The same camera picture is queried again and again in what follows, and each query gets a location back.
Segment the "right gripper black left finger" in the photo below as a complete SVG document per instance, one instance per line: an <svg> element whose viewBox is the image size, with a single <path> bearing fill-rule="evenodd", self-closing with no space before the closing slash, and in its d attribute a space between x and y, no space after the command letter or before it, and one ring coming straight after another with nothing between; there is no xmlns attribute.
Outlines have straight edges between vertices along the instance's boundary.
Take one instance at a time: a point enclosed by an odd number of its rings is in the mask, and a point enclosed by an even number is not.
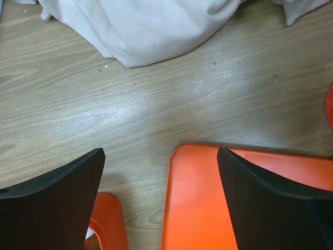
<svg viewBox="0 0 333 250"><path fill-rule="evenodd" d="M1 249L83 249L105 164L96 148L1 189Z"/></svg>

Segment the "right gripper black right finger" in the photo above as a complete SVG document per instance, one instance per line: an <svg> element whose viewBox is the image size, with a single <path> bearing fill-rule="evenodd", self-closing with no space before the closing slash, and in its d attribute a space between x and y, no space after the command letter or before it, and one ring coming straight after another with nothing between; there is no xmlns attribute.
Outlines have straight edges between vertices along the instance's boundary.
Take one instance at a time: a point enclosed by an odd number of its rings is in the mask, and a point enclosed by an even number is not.
<svg viewBox="0 0 333 250"><path fill-rule="evenodd" d="M221 147L217 164L238 249L332 249L332 191Z"/></svg>

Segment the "orange compartment box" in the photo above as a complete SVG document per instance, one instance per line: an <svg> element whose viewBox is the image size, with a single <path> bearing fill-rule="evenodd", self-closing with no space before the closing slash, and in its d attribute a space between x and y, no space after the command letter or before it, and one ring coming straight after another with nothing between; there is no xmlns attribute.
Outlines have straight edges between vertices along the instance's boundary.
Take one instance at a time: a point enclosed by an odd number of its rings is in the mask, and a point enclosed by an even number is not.
<svg viewBox="0 0 333 250"><path fill-rule="evenodd" d="M109 193L98 193L84 249L129 249L120 202Z"/></svg>

